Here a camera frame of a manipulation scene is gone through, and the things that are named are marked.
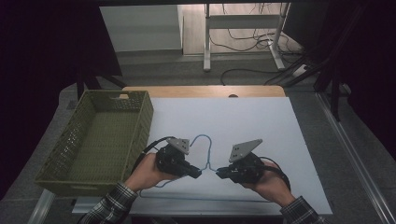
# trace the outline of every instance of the standing desk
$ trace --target standing desk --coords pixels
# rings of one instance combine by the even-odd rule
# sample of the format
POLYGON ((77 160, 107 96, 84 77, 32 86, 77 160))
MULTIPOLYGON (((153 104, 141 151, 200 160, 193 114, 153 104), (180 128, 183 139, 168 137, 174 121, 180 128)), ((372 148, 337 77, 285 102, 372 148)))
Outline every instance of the standing desk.
MULTIPOLYGON (((148 91, 154 106, 148 142, 167 135, 192 139, 211 137, 211 165, 227 166, 232 144, 262 138, 253 152, 274 159, 288 175, 295 196, 305 199, 319 214, 332 213, 318 174, 304 143, 289 98, 277 86, 126 87, 148 91), (234 94, 239 98, 228 98, 234 94)), ((186 160, 205 167, 208 141, 196 140, 186 160)), ((131 214, 138 216, 235 217, 280 216, 279 206, 264 203, 257 193, 230 179, 219 179, 206 169, 162 189, 148 189, 137 198, 131 214)), ((73 213, 87 213, 100 198, 79 197, 73 213)))

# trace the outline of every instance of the metal bracket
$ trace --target metal bracket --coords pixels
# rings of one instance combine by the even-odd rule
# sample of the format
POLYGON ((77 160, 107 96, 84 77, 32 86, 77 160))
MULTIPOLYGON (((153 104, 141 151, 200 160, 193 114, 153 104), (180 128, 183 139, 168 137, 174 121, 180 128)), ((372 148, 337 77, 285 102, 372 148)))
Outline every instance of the metal bracket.
POLYGON ((168 138, 166 142, 169 143, 172 147, 181 151, 182 153, 189 155, 190 153, 190 140, 189 139, 180 139, 180 138, 168 138))
POLYGON ((253 141, 233 145, 229 162, 235 162, 245 158, 247 154, 253 151, 253 149, 261 143, 262 139, 256 139, 253 141))

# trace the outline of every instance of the person's right hand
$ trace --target person's right hand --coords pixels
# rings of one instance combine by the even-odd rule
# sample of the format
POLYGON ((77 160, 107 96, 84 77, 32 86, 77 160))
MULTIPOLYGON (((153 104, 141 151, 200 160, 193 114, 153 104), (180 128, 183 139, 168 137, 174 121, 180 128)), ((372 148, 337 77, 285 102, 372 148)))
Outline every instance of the person's right hand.
MULTIPOLYGON (((278 168, 275 164, 263 161, 266 166, 278 168)), ((295 198, 289 191, 285 182, 277 173, 264 171, 262 178, 256 184, 241 184, 246 189, 252 189, 259 193, 264 199, 277 203, 281 207, 292 203, 295 198)))

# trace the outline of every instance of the basket handle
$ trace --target basket handle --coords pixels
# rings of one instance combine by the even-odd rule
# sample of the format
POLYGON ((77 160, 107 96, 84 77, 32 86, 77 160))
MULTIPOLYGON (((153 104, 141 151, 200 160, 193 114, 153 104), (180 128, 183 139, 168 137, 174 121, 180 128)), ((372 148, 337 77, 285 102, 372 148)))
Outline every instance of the basket handle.
POLYGON ((71 185, 70 188, 72 188, 72 189, 98 189, 94 185, 71 185))

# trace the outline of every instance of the white tabletop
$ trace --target white tabletop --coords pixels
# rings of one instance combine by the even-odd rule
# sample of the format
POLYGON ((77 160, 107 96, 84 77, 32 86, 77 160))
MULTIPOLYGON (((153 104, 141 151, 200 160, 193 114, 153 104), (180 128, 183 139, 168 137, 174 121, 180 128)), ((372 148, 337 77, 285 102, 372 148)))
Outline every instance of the white tabletop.
MULTIPOLYGON (((287 97, 152 98, 154 116, 148 143, 173 135, 191 141, 198 134, 212 139, 212 168, 228 166, 234 144, 262 139, 253 152, 275 160, 289 177, 292 193, 304 198, 321 215, 332 210, 306 148, 287 97)), ((206 164, 209 141, 200 137, 186 160, 198 168, 206 164)), ((137 198, 131 214, 143 216, 277 216, 280 207, 263 203, 257 193, 206 169, 197 179, 189 176, 164 188, 147 189, 137 198)), ((99 198, 80 197, 74 213, 86 213, 99 198)))

